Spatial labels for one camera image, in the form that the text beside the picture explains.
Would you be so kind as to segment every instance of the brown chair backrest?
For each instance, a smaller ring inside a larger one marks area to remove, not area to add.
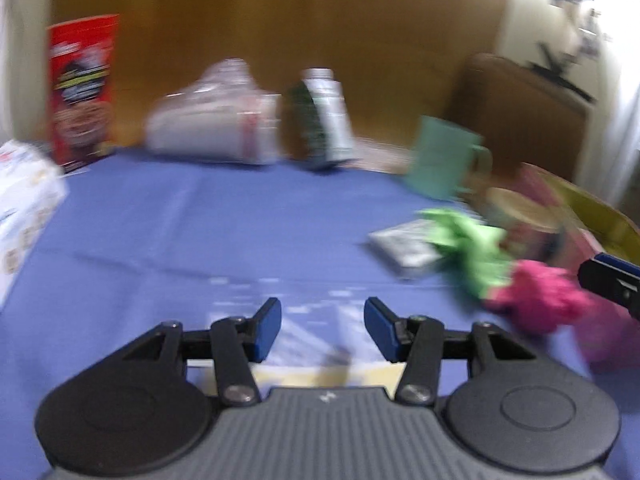
[[[588,105],[569,91],[493,54],[471,56],[446,118],[484,137],[494,174],[512,178],[522,162],[571,180]]]

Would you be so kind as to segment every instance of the red snack package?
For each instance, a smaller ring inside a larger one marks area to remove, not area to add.
[[[117,15],[110,14],[49,27],[49,127],[54,158],[65,172],[113,149],[110,75],[117,25]]]

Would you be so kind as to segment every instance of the blue tablecloth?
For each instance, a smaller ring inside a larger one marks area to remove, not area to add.
[[[204,166],[123,152],[68,184],[0,314],[2,480],[48,469],[33,432],[44,395],[162,320],[206,328],[278,296],[283,329],[267,364],[285,367],[379,361],[362,326],[367,296],[452,329],[496,320],[446,274],[401,283],[367,251],[368,232],[435,205],[385,174]],[[540,344],[590,374],[569,329]],[[445,365],[441,393],[464,379],[464,367]],[[640,478],[640,374],[595,380],[624,419],[607,471]]]

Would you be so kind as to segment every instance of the brown wooden panel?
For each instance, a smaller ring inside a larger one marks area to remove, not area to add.
[[[224,57],[283,92],[326,65],[361,136],[410,144],[420,114],[442,115],[463,60],[491,51],[506,0],[54,0],[53,22],[120,14],[114,89],[122,144],[153,102]]]

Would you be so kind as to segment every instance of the cup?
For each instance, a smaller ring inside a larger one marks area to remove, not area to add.
[[[474,190],[461,187],[475,158],[483,179],[491,173],[491,151],[482,137],[470,130],[434,117],[422,117],[415,159],[404,178],[414,191],[439,200],[450,200]]]

